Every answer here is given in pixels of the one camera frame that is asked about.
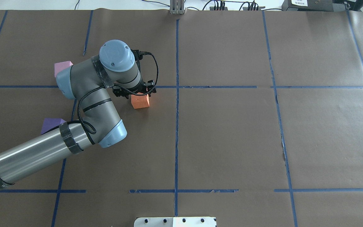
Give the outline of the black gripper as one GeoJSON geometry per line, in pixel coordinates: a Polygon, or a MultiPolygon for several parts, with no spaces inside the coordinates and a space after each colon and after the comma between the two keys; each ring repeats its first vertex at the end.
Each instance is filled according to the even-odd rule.
{"type": "Polygon", "coordinates": [[[149,80],[148,82],[140,80],[140,82],[138,82],[137,85],[132,88],[126,88],[121,84],[114,84],[112,92],[116,97],[121,96],[125,97],[126,99],[129,99],[130,95],[136,95],[136,96],[149,95],[150,97],[152,93],[157,92],[157,82],[154,79],[149,80]]]}

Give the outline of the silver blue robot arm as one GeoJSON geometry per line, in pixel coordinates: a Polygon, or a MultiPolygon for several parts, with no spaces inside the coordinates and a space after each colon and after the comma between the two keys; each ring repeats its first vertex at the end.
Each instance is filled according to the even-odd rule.
{"type": "Polygon", "coordinates": [[[0,153],[0,191],[86,148],[108,148],[127,136],[107,89],[116,97],[156,93],[159,67],[153,53],[121,40],[105,42],[98,54],[56,75],[62,94],[76,100],[74,119],[0,153]]]}

